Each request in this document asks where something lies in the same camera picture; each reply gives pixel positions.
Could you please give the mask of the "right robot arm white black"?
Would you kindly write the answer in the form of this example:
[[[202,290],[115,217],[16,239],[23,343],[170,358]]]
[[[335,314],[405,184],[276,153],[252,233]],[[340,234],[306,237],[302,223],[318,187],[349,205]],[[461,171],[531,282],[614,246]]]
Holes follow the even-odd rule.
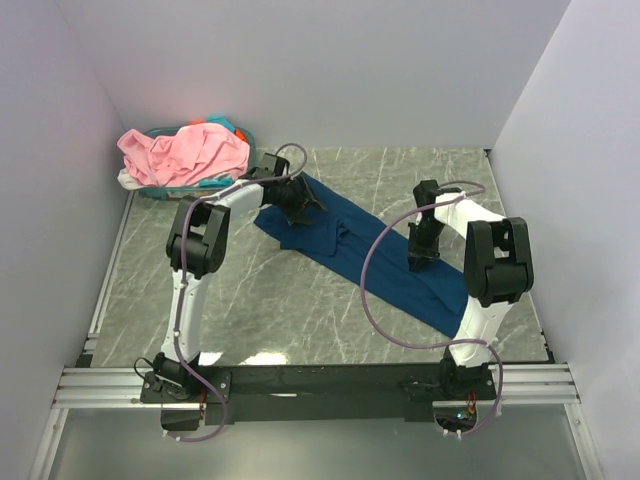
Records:
[[[520,217],[495,214],[464,196],[458,187],[423,180],[413,189],[418,207],[436,207],[409,224],[408,264],[412,272],[434,270],[439,236],[452,228],[465,240],[463,277],[469,297],[455,344],[444,350],[439,387],[460,399],[491,383],[488,346],[499,327],[534,283],[528,226]]]

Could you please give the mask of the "dark blue t shirt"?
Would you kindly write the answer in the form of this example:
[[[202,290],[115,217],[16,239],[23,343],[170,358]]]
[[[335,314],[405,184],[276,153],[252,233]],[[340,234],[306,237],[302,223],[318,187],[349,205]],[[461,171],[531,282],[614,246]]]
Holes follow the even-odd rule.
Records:
[[[316,179],[306,176],[327,207],[307,210],[311,225],[289,225],[276,206],[261,210],[254,224],[280,243],[357,284],[365,258],[385,224]],[[454,337],[467,305],[463,274],[442,260],[420,272],[408,264],[408,240],[391,231],[373,254],[366,275],[366,290],[390,305]]]

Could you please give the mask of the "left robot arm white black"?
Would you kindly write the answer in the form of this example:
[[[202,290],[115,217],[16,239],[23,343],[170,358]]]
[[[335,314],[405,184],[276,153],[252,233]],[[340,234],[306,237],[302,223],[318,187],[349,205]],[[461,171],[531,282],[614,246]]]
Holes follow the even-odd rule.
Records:
[[[202,388],[196,368],[205,295],[224,262],[231,221],[265,206],[277,207],[289,225],[310,225],[308,209],[327,209],[302,170],[293,170],[278,152],[265,154],[231,186],[179,203],[166,243],[173,280],[169,323],[152,362],[155,377],[176,401],[189,401]]]

